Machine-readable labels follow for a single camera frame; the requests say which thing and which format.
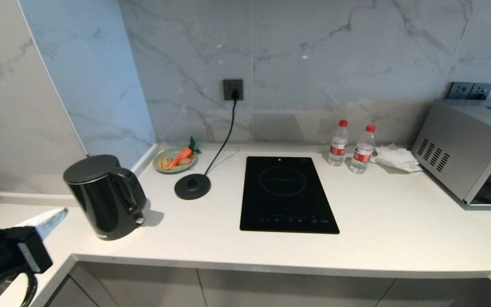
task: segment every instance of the cabinet door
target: cabinet door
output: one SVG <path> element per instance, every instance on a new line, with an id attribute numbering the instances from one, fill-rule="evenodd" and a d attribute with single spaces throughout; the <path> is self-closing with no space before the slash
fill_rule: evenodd
<path id="1" fill-rule="evenodd" d="M 393 278 L 199 269 L 207 307 L 375 307 Z"/>
<path id="2" fill-rule="evenodd" d="M 71 279 L 64 279 L 60 290 L 53 296 L 47 307 L 97 307 L 96 304 Z"/>
<path id="3" fill-rule="evenodd" d="M 206 307 L 195 269 L 89 262 L 81 266 L 119 307 Z"/>
<path id="4" fill-rule="evenodd" d="M 403 279 L 391 286 L 377 307 L 491 307 L 487 278 Z"/>

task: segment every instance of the marble backsplash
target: marble backsplash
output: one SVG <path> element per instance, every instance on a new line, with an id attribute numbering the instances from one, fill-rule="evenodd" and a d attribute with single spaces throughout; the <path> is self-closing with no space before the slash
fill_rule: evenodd
<path id="1" fill-rule="evenodd" d="M 131 168 L 156 140 L 118 1 L 20 3 L 87 152 Z"/>
<path id="2" fill-rule="evenodd" d="M 160 142 L 224 140 L 223 78 L 244 80 L 232 142 L 314 144 L 347 119 L 410 145 L 449 82 L 491 82 L 489 0 L 119 3 Z"/>
<path id="3" fill-rule="evenodd" d="M 0 0 L 0 192 L 70 194 L 84 152 L 16 1 Z"/>

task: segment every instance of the plastic water bottle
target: plastic water bottle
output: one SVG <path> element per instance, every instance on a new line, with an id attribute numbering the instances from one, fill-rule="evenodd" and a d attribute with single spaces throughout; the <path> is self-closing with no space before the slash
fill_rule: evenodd
<path id="1" fill-rule="evenodd" d="M 331 142 L 329 150 L 329 158 L 327 162 L 333 166 L 341 166 L 344 161 L 344 153 L 347 145 L 347 121 L 341 120 L 338 123 L 338 128 L 335 131 L 335 136 Z"/>
<path id="2" fill-rule="evenodd" d="M 376 126 L 368 125 L 365 132 L 357 140 L 357 146 L 349 164 L 349 170 L 353 173 L 362 174 L 367 170 L 370 156 L 373 155 L 374 150 L 374 130 L 376 130 Z"/>

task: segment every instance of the plate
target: plate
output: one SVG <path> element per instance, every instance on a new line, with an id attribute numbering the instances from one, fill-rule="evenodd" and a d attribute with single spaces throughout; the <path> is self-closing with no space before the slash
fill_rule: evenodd
<path id="1" fill-rule="evenodd" d="M 168 150 L 159 152 L 158 155 L 156 155 L 156 157 L 153 159 L 154 168 L 157 171 L 159 171 L 160 173 L 164 173 L 164 174 L 176 174 L 176 173 L 181 173 L 182 171 L 186 171 L 187 169 L 190 169 L 191 167 L 193 167 L 198 162 L 198 154 L 197 153 L 194 154 L 194 159 L 191 162 L 191 165 L 186 166 L 186 167 L 181 167 L 178 169 L 161 169 L 161 168 L 158 168 L 158 165 L 156 165 L 158 160 L 162 159 L 162 157 L 168 156 L 168 158 L 173 159 L 173 158 L 177 157 L 177 155 L 179 155 L 179 153 L 182 150 L 183 150 L 183 148 L 172 148 L 172 149 L 168 149 Z"/>

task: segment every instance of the microwave vent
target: microwave vent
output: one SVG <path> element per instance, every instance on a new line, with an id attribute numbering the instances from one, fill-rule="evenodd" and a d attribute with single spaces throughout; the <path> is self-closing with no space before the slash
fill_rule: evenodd
<path id="1" fill-rule="evenodd" d="M 419 146 L 419 149 L 418 149 L 418 155 L 421 156 L 423 154 L 423 152 L 425 151 L 425 147 L 427 146 L 427 143 L 429 141 L 427 139 L 424 139 L 423 142 L 421 143 L 421 145 Z"/>
<path id="2" fill-rule="evenodd" d="M 437 165 L 437 171 L 441 172 L 444 169 L 448 159 L 450 159 L 450 156 L 447 153 L 442 155 L 441 161 L 439 162 L 439 165 Z"/>
<path id="3" fill-rule="evenodd" d="M 430 143 L 429 146 L 427 147 L 427 150 L 425 151 L 425 154 L 423 155 L 424 160 L 429 161 L 429 157 L 433 153 L 434 148 L 435 148 L 435 145 L 433 143 Z"/>
<path id="4" fill-rule="evenodd" d="M 428 139 L 424 139 L 420 144 L 417 154 L 424 160 L 428 161 L 429 164 L 439 172 L 442 172 L 446 163 L 450 159 L 450 155 L 443 152 L 441 148 L 436 147 L 435 144 L 429 142 Z"/>
<path id="5" fill-rule="evenodd" d="M 437 162 L 437 160 L 441 156 L 441 153 L 442 153 L 441 148 L 437 148 L 437 150 L 435 150 L 433 157 L 431 157 L 431 161 L 429 161 L 429 164 L 431 164 L 431 166 L 435 166 L 435 163 Z"/>

